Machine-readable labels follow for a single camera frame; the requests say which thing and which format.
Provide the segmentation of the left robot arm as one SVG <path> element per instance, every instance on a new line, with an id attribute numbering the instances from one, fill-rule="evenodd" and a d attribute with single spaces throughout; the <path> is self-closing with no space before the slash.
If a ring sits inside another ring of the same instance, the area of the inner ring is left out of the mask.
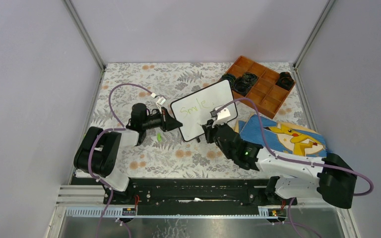
<path id="1" fill-rule="evenodd" d="M 166 132 L 182 126 L 165 107 L 149 112 L 145 104 L 134 104 L 125 129 L 90 127 L 76 152 L 73 165 L 114 190 L 115 198 L 121 203 L 130 203 L 134 191 L 128 187 L 129 177 L 115 167 L 119 148 L 141 145 L 149 129 L 160 128 Z"/>

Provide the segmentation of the white whiteboard black frame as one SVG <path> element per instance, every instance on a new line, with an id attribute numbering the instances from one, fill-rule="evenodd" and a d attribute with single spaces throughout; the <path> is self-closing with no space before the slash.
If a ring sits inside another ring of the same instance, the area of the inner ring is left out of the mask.
<path id="1" fill-rule="evenodd" d="M 204 131 L 198 124 L 206 124 L 214 108 L 232 100 L 234 97 L 230 84 L 223 80 L 173 101 L 170 107 L 175 119 L 183 124 L 179 128 L 183 141 L 188 142 L 203 135 Z"/>

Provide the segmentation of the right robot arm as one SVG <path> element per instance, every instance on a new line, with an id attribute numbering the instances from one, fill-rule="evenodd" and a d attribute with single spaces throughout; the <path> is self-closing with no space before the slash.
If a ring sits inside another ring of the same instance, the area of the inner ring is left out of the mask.
<path id="1" fill-rule="evenodd" d="M 272 171 L 265 190 L 266 201 L 277 204 L 293 197 L 322 198 L 338 208 L 350 209 L 357 174 L 337 154 L 307 157 L 245 141 L 227 124 L 209 120 L 202 126 L 207 143 L 214 143 L 237 166 L 245 170 Z"/>

